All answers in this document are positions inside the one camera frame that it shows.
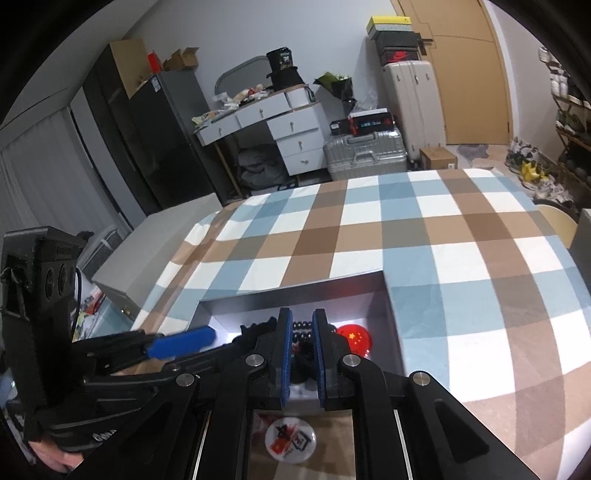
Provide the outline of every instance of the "refrigerator label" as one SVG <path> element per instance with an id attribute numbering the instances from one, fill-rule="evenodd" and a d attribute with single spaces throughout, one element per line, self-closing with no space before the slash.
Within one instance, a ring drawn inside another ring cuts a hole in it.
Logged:
<path id="1" fill-rule="evenodd" d="M 158 81 L 158 77 L 152 77 L 152 86 L 154 87 L 154 91 L 157 92 L 161 89 L 160 82 Z"/>

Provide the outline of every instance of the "white round badge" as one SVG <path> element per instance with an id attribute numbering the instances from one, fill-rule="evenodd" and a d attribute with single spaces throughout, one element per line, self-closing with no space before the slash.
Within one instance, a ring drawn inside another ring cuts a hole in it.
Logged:
<path id="1" fill-rule="evenodd" d="M 283 417 L 269 425 L 265 434 L 267 452 L 279 462 L 305 462 L 316 449 L 316 433 L 309 423 Z"/>

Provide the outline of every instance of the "plaid bedsheet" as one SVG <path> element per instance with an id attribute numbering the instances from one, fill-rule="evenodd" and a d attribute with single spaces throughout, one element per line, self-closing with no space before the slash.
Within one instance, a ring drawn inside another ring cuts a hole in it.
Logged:
<path id="1" fill-rule="evenodd" d="M 383 269 L 408 372 L 432 373 L 541 479 L 591 445 L 591 297 L 523 192 L 421 171 L 251 197 L 197 224 L 135 328 L 199 301 Z"/>

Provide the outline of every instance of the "silver screw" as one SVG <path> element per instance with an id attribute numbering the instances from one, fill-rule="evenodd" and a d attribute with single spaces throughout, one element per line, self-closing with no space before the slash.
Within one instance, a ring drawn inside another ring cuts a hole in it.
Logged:
<path id="1" fill-rule="evenodd" d="M 192 385 L 194 381 L 195 377 L 191 374 L 180 374 L 177 377 L 177 385 L 179 387 L 188 387 L 189 385 Z"/>
<path id="2" fill-rule="evenodd" d="M 265 359 L 258 353 L 254 353 L 246 357 L 246 363 L 251 367 L 258 367 L 259 365 L 262 365 L 264 361 Z"/>
<path id="3" fill-rule="evenodd" d="M 350 353 L 343 357 L 343 363 L 348 367 L 356 367 L 361 363 L 361 359 L 357 355 Z"/>
<path id="4" fill-rule="evenodd" d="M 417 372 L 413 375 L 413 382 L 415 382 L 417 385 L 421 385 L 422 387 L 429 385 L 430 381 L 431 377 L 429 377 L 429 375 L 425 372 Z"/>

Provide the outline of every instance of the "curtain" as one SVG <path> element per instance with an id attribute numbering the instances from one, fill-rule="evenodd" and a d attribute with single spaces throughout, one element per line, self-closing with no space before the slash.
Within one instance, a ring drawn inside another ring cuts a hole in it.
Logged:
<path id="1" fill-rule="evenodd" d="M 0 151 L 0 233 L 51 225 L 72 235 L 129 227 L 102 189 L 68 109 L 43 119 Z"/>

